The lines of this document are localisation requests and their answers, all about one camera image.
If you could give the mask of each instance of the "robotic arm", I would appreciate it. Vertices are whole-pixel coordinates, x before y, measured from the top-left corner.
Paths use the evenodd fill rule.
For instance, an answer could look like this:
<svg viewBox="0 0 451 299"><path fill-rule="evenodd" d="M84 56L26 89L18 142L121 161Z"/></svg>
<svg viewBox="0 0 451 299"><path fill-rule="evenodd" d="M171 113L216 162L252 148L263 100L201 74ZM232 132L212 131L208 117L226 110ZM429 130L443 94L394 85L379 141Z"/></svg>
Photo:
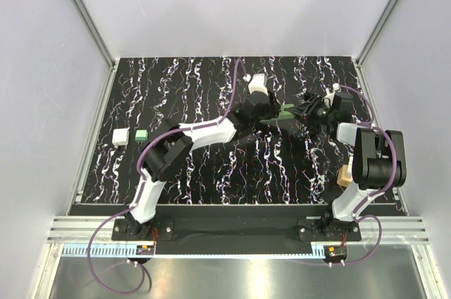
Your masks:
<svg viewBox="0 0 451 299"><path fill-rule="evenodd" d="M334 84L325 97L306 93L304 102L292 107L281 106L274 94L268 91L264 74L254 75L248 88L246 100L235 107L221 123L221 117L196 124L176 123L166 119L152 133L149 141L176 128L189 129L160 140L146 154L140 184L127 215L130 228L137 232L141 224L154 218L164 185L180 169L190 151L211 144L239 140L247 136L256 123L277 120L278 117L296 118L313 133L320 133L325 129L333 140L354 147L353 182L323 213L318 228L321 232L348 232L354 216L360 215L372 200L383 194L381 192L369 197L380 190L392 174L391 151L382 135L353 123L352 95L340 91L338 84ZM203 127L212 123L217 125ZM397 154L396 177L392 187L401 186L406 178L402 134L399 131L387 133ZM365 198L367 201L356 210Z"/></svg>

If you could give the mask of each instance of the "marble pattern surface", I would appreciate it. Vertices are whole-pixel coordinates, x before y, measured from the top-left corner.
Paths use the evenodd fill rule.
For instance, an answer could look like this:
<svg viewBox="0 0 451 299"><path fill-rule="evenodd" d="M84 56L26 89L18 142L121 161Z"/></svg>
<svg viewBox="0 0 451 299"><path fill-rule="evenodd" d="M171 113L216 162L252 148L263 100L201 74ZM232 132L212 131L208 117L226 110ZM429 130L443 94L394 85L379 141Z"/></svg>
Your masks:
<svg viewBox="0 0 451 299"><path fill-rule="evenodd" d="M307 90L324 94L340 83L360 90L349 57L246 57L247 72L266 73L267 86L285 103L299 104ZM82 202L131 202L139 176L136 162L142 144L139 129L155 130L162 119L194 123L221 115L232 92L235 58L121 59L92 157ZM235 102L247 94L238 76ZM354 117L368 120L354 96ZM129 128L126 148L111 144L113 129ZM192 152L186 167L175 171L159 203L163 204L302 204L330 202L342 192L339 168L352 148L325 133L313 136L294 120L257 126L239 142ZM387 193L378 202L393 202Z"/></svg>

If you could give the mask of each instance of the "white cube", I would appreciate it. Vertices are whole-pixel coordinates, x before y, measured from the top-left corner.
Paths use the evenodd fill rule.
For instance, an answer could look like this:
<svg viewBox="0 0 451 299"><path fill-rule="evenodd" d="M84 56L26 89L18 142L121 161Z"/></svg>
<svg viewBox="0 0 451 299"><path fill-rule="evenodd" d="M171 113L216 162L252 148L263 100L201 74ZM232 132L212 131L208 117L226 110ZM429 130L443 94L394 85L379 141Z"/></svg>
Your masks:
<svg viewBox="0 0 451 299"><path fill-rule="evenodd" d="M115 128L113 131L113 145L126 146L128 144L128 129L127 128Z"/></svg>

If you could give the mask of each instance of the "green cube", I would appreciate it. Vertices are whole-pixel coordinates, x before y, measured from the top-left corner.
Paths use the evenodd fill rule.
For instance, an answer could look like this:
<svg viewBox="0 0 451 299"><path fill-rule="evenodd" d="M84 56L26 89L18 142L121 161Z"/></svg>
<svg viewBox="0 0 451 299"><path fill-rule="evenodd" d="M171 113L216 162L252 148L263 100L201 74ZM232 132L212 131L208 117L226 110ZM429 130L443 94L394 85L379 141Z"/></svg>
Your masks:
<svg viewBox="0 0 451 299"><path fill-rule="evenodd" d="M147 140L147 130L136 131L135 140L137 142L145 142Z"/></svg>

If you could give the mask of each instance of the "green block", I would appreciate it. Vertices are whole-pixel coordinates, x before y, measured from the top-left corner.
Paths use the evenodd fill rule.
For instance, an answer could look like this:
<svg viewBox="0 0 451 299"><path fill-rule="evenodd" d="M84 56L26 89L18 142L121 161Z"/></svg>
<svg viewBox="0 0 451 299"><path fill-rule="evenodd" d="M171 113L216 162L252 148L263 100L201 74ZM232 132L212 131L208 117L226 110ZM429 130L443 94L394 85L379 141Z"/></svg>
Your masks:
<svg viewBox="0 0 451 299"><path fill-rule="evenodd" d="M137 142L144 142L147 140L147 130L136 131L135 140Z"/></svg>
<svg viewBox="0 0 451 299"><path fill-rule="evenodd" d="M284 104L280 107L279 117L260 121L260 123L270 123L273 121L283 121L285 119L294 119L295 115L286 111L286 109L289 109L290 107L294 107L294 106L295 106L294 104Z"/></svg>

